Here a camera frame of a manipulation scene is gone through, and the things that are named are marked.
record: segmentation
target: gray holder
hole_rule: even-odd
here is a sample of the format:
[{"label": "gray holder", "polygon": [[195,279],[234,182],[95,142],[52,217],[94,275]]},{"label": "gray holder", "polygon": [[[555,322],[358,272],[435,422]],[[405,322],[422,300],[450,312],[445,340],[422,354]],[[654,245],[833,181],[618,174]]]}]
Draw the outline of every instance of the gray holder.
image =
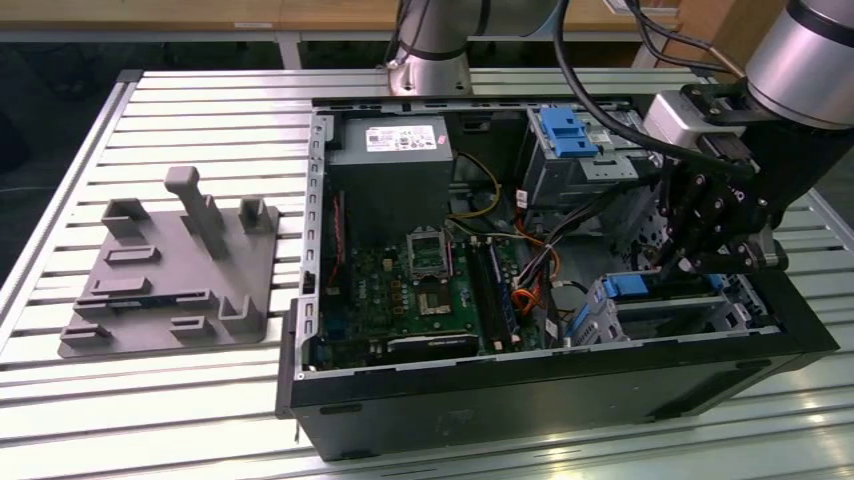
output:
[{"label": "gray holder", "polygon": [[220,210],[195,167],[172,167],[166,189],[186,213],[107,205],[110,230],[75,315],[64,358],[256,343],[267,332],[279,212],[260,198]]}]

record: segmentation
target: table surface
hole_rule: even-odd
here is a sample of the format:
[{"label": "table surface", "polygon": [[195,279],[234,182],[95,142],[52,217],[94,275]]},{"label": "table surface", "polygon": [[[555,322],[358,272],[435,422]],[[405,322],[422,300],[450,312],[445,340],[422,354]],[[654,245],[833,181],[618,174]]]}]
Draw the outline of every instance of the table surface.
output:
[{"label": "table surface", "polygon": [[[390,31],[398,0],[6,0],[0,27],[96,30]],[[631,32],[602,0],[574,0],[567,31]],[[675,17],[654,17],[665,25]]]},{"label": "table surface", "polygon": [[[570,93],[554,70],[473,73],[479,95]],[[599,94],[650,94],[698,81],[685,70],[583,70],[581,78]],[[282,315],[296,294],[302,252],[311,99],[386,92],[386,78],[373,70],[150,72],[116,85],[0,291],[4,480],[286,474],[719,480],[850,473],[854,236],[816,194],[793,205],[776,236],[838,353],[767,379],[699,417],[361,461],[320,460],[296,423],[272,416]],[[106,236],[106,203],[131,196],[150,211],[180,208],[160,180],[170,166],[187,164],[222,207],[254,194],[280,209],[268,335],[256,345],[203,353],[63,359],[59,332]]]}]

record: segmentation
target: red wire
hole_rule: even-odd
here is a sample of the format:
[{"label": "red wire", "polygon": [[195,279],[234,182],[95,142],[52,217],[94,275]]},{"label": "red wire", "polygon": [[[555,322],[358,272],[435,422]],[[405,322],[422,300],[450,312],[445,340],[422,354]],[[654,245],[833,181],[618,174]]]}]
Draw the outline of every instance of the red wire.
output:
[{"label": "red wire", "polygon": [[342,264],[342,229],[340,229],[340,212],[338,207],[338,197],[332,199],[332,208],[335,211],[335,267],[332,267],[332,274],[330,275],[330,281],[327,287],[332,286],[335,276],[338,275],[338,267]]}]

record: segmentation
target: aluminum extrusion table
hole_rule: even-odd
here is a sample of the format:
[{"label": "aluminum extrusion table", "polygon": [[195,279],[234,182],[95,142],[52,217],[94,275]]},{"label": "aluminum extrusion table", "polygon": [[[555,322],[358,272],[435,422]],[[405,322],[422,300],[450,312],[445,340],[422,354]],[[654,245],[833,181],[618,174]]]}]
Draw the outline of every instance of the aluminum extrusion table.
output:
[{"label": "aluminum extrusion table", "polygon": [[[586,70],[593,93],[655,93],[685,70]],[[566,94],[553,70],[478,70],[481,95]],[[852,474],[854,235],[817,193],[777,233],[793,281],[842,349],[695,418],[327,464],[272,417],[282,315],[296,294],[311,99],[386,94],[375,71],[148,72],[116,84],[0,291],[0,477],[746,478]],[[248,347],[64,360],[114,197],[178,209],[162,178],[194,164],[220,207],[266,196],[283,215],[270,332]]]}]

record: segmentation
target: yellow wire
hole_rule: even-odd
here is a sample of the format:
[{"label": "yellow wire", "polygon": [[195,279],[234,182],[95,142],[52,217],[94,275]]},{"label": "yellow wire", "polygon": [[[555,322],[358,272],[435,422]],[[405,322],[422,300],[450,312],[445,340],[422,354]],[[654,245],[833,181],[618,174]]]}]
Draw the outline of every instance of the yellow wire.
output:
[{"label": "yellow wire", "polygon": [[454,225],[457,228],[459,228],[463,232],[466,232],[473,237],[507,237],[507,238],[517,238],[517,239],[525,240],[525,237],[522,235],[514,235],[511,233],[502,233],[502,232],[475,233],[471,230],[469,230],[462,224],[457,222],[449,222],[449,223]]},{"label": "yellow wire", "polygon": [[478,167],[481,167],[481,170],[483,170],[486,172],[486,174],[490,177],[490,180],[493,180],[493,187],[495,188],[495,198],[493,198],[493,203],[490,204],[489,207],[486,207],[483,210],[478,210],[477,212],[466,212],[466,213],[453,213],[451,215],[449,215],[449,218],[475,218],[479,217],[481,215],[486,215],[487,213],[490,213],[493,211],[493,209],[498,206],[498,202],[501,201],[501,197],[502,197],[502,185],[501,183],[498,183],[498,179],[495,178],[495,175],[493,175],[493,172],[490,172],[490,169],[486,168],[486,165],[483,164],[483,162],[481,162],[481,160],[478,160],[474,155],[466,153],[466,152],[458,152],[461,156],[466,157],[469,160],[471,160],[471,162],[478,165]]}]

